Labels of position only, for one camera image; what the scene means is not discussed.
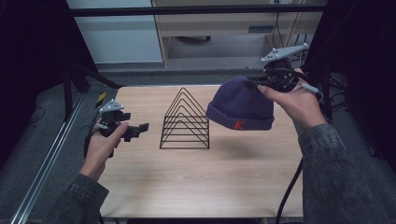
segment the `knit cap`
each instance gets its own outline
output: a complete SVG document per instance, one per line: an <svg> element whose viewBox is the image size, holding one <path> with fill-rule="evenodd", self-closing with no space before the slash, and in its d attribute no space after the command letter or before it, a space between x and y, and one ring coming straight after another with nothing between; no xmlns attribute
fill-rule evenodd
<svg viewBox="0 0 396 224"><path fill-rule="evenodd" d="M216 123L239 131L267 131L274 122L274 102L257 89L250 89L246 77L223 83L209 103L206 116Z"/></svg>

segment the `beanie brim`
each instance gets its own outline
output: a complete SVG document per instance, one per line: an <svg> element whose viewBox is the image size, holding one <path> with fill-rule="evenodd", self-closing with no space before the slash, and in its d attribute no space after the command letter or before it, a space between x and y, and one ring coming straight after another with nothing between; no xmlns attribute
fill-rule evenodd
<svg viewBox="0 0 396 224"><path fill-rule="evenodd" d="M216 123L232 130L238 131L268 131L272 128L274 116L268 119L235 119L226 116L209 103L206 116Z"/></svg>

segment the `triangular wire stand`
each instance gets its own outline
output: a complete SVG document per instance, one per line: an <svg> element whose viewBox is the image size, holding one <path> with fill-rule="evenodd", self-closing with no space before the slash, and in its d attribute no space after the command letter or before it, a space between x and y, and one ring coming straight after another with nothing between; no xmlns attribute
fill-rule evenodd
<svg viewBox="0 0 396 224"><path fill-rule="evenodd" d="M163 118L160 148L209 149L209 119L185 88L180 89Z"/></svg>

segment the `forearm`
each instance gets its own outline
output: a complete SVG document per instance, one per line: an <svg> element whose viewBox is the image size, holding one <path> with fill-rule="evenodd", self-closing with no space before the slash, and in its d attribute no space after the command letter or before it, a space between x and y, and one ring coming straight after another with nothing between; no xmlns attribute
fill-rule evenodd
<svg viewBox="0 0 396 224"><path fill-rule="evenodd" d="M98 223L108 190L78 175L51 207L42 223Z"/></svg>
<svg viewBox="0 0 396 224"><path fill-rule="evenodd" d="M299 137L303 152L304 223L388 223L330 124Z"/></svg>

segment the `wall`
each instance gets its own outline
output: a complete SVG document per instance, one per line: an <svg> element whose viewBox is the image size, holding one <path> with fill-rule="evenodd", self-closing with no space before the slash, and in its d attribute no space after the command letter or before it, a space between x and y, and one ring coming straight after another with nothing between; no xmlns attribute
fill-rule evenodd
<svg viewBox="0 0 396 224"><path fill-rule="evenodd" d="M67 0L70 8L151 7L149 0ZM76 22L95 63L161 63L153 16L81 17Z"/></svg>

